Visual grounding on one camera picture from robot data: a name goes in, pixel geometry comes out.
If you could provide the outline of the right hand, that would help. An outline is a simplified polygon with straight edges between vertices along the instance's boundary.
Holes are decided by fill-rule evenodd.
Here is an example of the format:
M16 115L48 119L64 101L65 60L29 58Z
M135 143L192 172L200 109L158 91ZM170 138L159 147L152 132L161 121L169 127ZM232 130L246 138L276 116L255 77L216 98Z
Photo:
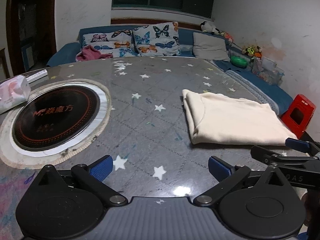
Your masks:
M310 220L311 220L311 213L310 213L310 210L308 209L308 198L309 198L308 192L301 197L301 201L303 202L304 208L306 210L304 225L307 227L310 225Z

